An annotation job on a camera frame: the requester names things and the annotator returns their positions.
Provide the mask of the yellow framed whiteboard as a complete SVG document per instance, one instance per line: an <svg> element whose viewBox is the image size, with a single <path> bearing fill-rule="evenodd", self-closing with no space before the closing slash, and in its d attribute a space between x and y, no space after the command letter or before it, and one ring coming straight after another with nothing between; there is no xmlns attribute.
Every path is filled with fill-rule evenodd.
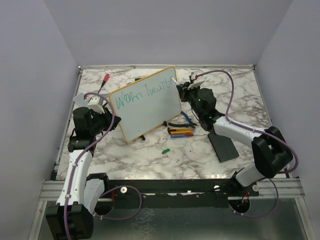
<svg viewBox="0 0 320 240"><path fill-rule="evenodd" d="M131 142L157 128L182 111L173 66L127 84L108 96L126 142Z"/></svg>

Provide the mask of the green marker cap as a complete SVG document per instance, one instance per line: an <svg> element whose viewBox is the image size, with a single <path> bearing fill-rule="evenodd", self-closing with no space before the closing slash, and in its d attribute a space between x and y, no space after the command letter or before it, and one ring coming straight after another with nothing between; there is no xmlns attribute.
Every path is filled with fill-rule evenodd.
<svg viewBox="0 0 320 240"><path fill-rule="evenodd" d="M170 149L167 148L167 149L165 149L165 150L162 151L162 154L166 154L166 153L168 153L169 151L170 151Z"/></svg>

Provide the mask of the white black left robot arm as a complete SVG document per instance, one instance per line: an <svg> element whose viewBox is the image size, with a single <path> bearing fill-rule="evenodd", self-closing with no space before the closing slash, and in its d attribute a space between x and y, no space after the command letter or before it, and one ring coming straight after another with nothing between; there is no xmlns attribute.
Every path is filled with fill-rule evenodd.
<svg viewBox="0 0 320 240"><path fill-rule="evenodd" d="M94 210L99 197L111 190L106 173L89 174L97 135L114 130L121 118L106 107L79 107L73 111L74 129L69 138L68 169L55 206L47 209L46 220L55 240L89 239L93 234Z"/></svg>

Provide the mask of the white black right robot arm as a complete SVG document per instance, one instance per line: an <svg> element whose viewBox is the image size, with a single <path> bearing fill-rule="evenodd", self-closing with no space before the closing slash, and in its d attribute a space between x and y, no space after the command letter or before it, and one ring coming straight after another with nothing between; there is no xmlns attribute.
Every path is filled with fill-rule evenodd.
<svg viewBox="0 0 320 240"><path fill-rule="evenodd" d="M210 133L227 137L252 150L254 162L236 173L229 189L240 196L248 186L263 178L273 178L289 164L294 156L276 127L267 129L234 121L216 109L217 99L209 88L186 82L176 86L182 102L189 103L201 127Z"/></svg>

